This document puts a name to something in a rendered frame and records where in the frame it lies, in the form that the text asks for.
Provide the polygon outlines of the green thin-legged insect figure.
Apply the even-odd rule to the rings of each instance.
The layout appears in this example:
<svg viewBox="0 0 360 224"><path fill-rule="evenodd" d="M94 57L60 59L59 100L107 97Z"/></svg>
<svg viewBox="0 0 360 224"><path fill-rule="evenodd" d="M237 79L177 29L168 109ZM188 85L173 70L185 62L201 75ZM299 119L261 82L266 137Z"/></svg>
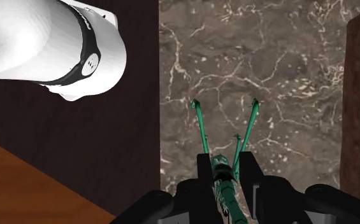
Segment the green thin-legged insect figure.
<svg viewBox="0 0 360 224"><path fill-rule="evenodd" d="M236 194L234 184L239 180L240 153L246 149L252 126L256 119L257 112L259 111L259 101L256 98L254 98L252 101L252 110L244 140L241 141L239 134L234 135L236 138L236 151L234 154L234 161L232 166L229 165L227 158L223 155L216 155L210 158L208 151L208 141L205 134L203 116L199 101L193 99L190 107L196 110L201 133L203 152L204 155L207 155L208 161L210 162L210 170L212 171L213 178L213 189L216 199L222 208L222 212L225 216L231 217L232 224L248 224L248 219L240 209L238 201L235 197Z"/></svg>

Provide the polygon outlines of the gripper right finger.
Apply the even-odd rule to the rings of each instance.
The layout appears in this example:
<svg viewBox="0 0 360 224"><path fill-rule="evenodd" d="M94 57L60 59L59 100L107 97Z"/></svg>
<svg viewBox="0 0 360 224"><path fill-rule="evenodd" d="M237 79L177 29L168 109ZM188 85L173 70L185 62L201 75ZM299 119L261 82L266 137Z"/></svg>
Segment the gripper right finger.
<svg viewBox="0 0 360 224"><path fill-rule="evenodd" d="M287 179L263 174L252 152L239 158L243 194L259 224L360 224L360 199L325 184L301 193Z"/></svg>

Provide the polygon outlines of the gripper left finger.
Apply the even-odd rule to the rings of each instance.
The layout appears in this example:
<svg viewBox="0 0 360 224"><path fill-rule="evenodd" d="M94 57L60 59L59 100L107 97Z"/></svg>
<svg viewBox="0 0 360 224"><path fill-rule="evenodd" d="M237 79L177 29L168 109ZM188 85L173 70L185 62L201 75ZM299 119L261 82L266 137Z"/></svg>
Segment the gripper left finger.
<svg viewBox="0 0 360 224"><path fill-rule="evenodd" d="M176 194L152 190L110 224L224 224L212 189L210 156L197 156L198 177L176 186Z"/></svg>

